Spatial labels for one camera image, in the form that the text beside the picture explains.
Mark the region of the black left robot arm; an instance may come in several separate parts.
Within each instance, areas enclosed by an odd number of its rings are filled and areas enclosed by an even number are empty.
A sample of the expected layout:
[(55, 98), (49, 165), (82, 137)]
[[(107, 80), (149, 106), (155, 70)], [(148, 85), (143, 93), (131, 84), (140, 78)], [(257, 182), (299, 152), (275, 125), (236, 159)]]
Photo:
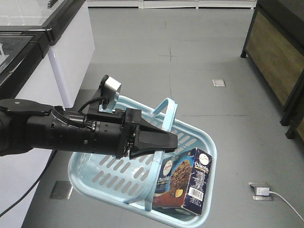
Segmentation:
[(109, 113), (93, 109), (93, 101), (87, 105), (83, 113), (24, 99), (1, 100), (1, 156), (41, 148), (134, 159), (178, 147), (177, 135), (145, 121), (139, 109)]

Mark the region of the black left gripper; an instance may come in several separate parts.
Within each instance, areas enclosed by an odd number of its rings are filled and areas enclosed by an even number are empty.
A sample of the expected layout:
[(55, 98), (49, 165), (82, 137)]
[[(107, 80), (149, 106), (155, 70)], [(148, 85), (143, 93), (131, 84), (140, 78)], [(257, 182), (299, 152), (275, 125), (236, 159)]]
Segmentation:
[[(133, 141), (130, 159), (154, 154), (156, 151), (170, 153), (178, 148), (177, 135), (144, 120), (139, 109), (115, 109), (113, 113), (109, 113), (90, 107), (87, 121), (94, 123), (86, 136), (87, 153), (112, 155), (120, 159), (127, 154), (126, 151)], [(133, 133), (139, 125), (140, 131), (133, 140)]]

